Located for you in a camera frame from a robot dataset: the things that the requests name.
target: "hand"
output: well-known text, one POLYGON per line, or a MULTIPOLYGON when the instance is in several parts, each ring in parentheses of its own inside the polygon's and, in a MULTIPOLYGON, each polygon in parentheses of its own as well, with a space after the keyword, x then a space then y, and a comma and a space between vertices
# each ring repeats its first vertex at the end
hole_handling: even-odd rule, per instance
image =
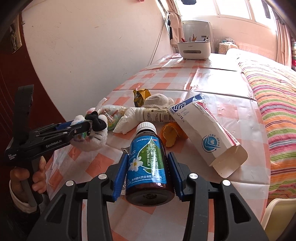
MULTIPOLYGON (((32 189, 38 193, 44 193, 46 191, 46 161, 42 156, 39 162, 39 170, 33 174, 32 180, 34 184, 32 189)), ((28 202, 28 197, 24 192, 21 182, 28 179, 30 173, 27 169, 21 167, 15 167, 10 171, 11 189, 14 195, 22 202, 28 202)))

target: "orange checkered pattern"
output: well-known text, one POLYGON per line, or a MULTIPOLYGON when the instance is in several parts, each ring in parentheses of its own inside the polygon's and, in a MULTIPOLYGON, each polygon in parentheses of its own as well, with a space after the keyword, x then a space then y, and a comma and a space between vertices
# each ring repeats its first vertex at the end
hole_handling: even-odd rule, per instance
MULTIPOLYGON (((211 54, 206 61, 183 60, 179 55, 165 56, 129 78, 106 96, 105 104, 134 106, 133 89, 147 88, 151 94, 161 93, 179 103, 203 92, 208 109, 233 134, 248 152, 247 161, 229 180, 260 220, 265 210, 270 183, 270 158, 262 117, 252 90, 239 67, 226 55, 211 54)), ((157 131, 163 124, 155 123, 157 131)), ((48 162, 47 182, 52 198, 67 180, 90 181, 117 163, 121 148, 130 146, 136 130, 127 134, 108 133, 107 143, 100 150, 82 152, 73 146, 55 151, 48 162)), ((179 162, 205 179, 220 182, 222 178, 208 167, 190 140, 179 140, 173 151, 179 162)), ((208 240, 213 240, 213 201, 209 200, 208 240)), ((86 206, 83 203, 82 232, 87 240, 86 206)), ((138 207, 122 196, 108 203, 114 241, 182 240, 188 203, 175 197, 158 207, 138 207)))

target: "white sleeve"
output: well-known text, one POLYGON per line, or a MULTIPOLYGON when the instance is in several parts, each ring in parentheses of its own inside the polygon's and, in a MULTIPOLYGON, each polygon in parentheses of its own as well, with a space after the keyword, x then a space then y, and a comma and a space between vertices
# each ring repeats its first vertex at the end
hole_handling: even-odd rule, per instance
POLYGON ((15 204, 15 206, 21 210, 24 213, 33 213, 36 212, 37 207, 31 207, 28 203, 26 202, 22 202, 20 201, 15 194, 13 193, 12 189, 11 189, 11 181, 9 181, 9 190, 10 190, 10 195, 11 198, 13 200, 13 203, 15 204))

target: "striped blanket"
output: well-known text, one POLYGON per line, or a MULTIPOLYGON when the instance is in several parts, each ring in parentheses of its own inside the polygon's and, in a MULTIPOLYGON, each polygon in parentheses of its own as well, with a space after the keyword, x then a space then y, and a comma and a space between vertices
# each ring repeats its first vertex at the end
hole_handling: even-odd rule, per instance
POLYGON ((296 198, 296 72, 263 56, 229 50, 258 101, 268 136, 271 183, 268 201, 296 198))

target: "brown glass bottle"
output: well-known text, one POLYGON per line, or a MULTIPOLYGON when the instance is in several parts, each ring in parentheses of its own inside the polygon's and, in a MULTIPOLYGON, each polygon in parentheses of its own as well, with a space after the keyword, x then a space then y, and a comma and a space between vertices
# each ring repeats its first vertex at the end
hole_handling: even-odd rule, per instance
POLYGON ((137 127, 128 163, 126 176, 128 202, 149 207, 162 205, 174 198, 165 149, 152 123, 143 122, 137 127))

